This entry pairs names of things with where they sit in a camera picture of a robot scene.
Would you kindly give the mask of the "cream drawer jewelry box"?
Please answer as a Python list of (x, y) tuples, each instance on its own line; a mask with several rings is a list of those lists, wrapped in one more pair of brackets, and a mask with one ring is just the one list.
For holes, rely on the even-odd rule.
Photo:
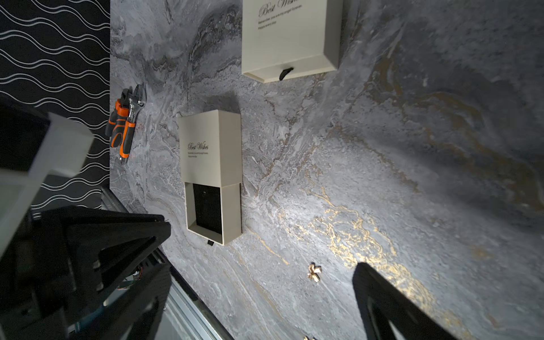
[(187, 230), (225, 246), (242, 234), (242, 116), (212, 110), (178, 125)]

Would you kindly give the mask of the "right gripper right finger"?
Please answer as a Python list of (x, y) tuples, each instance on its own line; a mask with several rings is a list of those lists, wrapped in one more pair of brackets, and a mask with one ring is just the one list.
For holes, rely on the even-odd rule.
[(450, 339), (451, 333), (420, 310), (368, 263), (358, 263), (352, 278), (367, 339)]

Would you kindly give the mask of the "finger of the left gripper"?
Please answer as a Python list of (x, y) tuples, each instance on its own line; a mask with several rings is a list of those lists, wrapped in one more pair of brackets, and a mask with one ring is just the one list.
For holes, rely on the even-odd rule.
[(38, 221), (38, 301), (42, 313), (87, 316), (171, 235), (162, 215), (67, 206)]

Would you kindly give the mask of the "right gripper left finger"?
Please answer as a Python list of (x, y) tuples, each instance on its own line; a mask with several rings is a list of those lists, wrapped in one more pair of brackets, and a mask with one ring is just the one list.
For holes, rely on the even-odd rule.
[(170, 265), (152, 267), (73, 339), (154, 339), (171, 287)]

